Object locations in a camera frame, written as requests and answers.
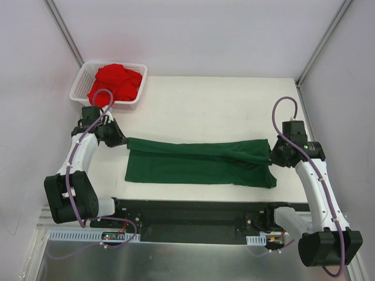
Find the plastic laundry basket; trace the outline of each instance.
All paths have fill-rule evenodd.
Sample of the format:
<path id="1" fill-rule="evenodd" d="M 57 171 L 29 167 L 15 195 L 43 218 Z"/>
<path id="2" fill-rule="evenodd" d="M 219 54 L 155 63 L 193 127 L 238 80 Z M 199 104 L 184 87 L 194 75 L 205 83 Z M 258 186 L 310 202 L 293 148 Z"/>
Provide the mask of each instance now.
<path id="1" fill-rule="evenodd" d="M 87 94 L 90 92 L 94 82 L 95 75 L 98 72 L 98 69 L 113 64 L 116 62 L 113 61 L 88 61 L 83 64 L 82 68 L 78 72 L 78 75 L 70 89 L 69 97 L 72 101 L 79 101 L 85 106 L 89 106 L 90 102 L 88 101 Z M 147 77 L 147 66 L 144 64 L 138 63 L 117 63 L 122 64 L 125 68 L 134 70 L 142 74 L 141 85 L 138 89 L 138 95 L 133 101 L 116 101 L 112 107 L 114 109 L 130 109 L 134 110 L 137 108 L 139 98 L 141 97 L 143 87 L 145 85 Z"/>

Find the white table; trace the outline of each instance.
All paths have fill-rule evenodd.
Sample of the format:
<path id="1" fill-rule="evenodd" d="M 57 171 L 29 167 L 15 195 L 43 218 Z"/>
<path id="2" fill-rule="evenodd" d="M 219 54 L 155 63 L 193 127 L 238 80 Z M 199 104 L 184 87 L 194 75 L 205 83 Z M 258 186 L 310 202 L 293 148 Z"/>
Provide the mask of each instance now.
<path id="1" fill-rule="evenodd" d="M 291 78 L 147 77 L 135 111 L 113 111 L 127 137 L 170 143 L 277 140 L 271 122 L 277 99 L 289 95 L 299 104 L 297 118 L 305 120 Z M 293 103 L 282 102 L 277 124 L 290 119 Z M 277 178 L 274 189 L 232 184 L 149 184 L 125 182 L 129 151 L 126 146 L 107 148 L 101 143 L 88 171 L 101 197 L 141 200 L 287 201 L 306 203 L 294 169 L 271 166 Z"/>

